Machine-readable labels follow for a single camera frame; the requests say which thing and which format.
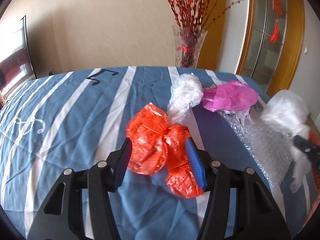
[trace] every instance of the music note print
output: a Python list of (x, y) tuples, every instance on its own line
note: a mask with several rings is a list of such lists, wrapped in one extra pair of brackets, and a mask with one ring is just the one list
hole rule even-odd
[(102, 69), (100, 70), (98, 73), (95, 73), (93, 75), (91, 75), (90, 77), (87, 77), (86, 79), (90, 79), (90, 80), (94, 80), (94, 82), (91, 84), (92, 86), (95, 86), (95, 85), (99, 85), (100, 84), (100, 80), (99, 79), (94, 79), (94, 77), (97, 77), (99, 76), (100, 74), (104, 73), (104, 72), (111, 72), (112, 76), (116, 76), (119, 74), (119, 72), (116, 72), (116, 71), (112, 71), (112, 70), (108, 70), (108, 69)]

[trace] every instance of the bubble wrap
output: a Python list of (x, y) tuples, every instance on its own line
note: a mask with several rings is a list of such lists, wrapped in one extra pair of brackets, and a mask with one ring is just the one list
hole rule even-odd
[(219, 114), (229, 123), (231, 128), (248, 150), (252, 158), (269, 181), (270, 187), (281, 184), (292, 162), (290, 137), (287, 133), (274, 131), (260, 120), (261, 111), (251, 107), (252, 121), (239, 122), (234, 114)]

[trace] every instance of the television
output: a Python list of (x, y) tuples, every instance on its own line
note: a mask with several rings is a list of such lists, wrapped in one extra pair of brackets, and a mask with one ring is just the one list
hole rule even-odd
[(30, 60), (26, 17), (0, 37), (0, 91), (5, 100), (25, 82), (36, 79)]

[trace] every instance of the glass vase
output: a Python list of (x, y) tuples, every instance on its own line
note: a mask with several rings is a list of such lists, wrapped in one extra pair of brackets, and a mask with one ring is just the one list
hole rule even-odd
[(207, 30), (194, 33), (191, 28), (173, 26), (176, 43), (176, 66), (196, 68)]

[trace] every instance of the bed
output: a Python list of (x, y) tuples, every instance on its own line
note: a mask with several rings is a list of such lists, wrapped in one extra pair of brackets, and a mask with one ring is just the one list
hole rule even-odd
[[(85, 170), (119, 149), (134, 115), (152, 102), (166, 111), (172, 81), (183, 73), (196, 75), (203, 87), (231, 80), (246, 82), (259, 93), (258, 107), (269, 97), (249, 78), (231, 73), (176, 67), (114, 67), (69, 72), (24, 85), (0, 111), (0, 203), (26, 237), (33, 218), (65, 168)], [(201, 105), (189, 111), (184, 125), (199, 149), (229, 168), (254, 168), (268, 181), (228, 123)], [(312, 174), (293, 194), (292, 167), (272, 194), (292, 236), (303, 225), (316, 199)], [(196, 239), (208, 194), (193, 199), (173, 195), (165, 185), (167, 170), (144, 176), (127, 170), (110, 201), (122, 239)], [(228, 227), (234, 225), (235, 193), (231, 191)], [(87, 192), (83, 192), (86, 236), (93, 238)]]

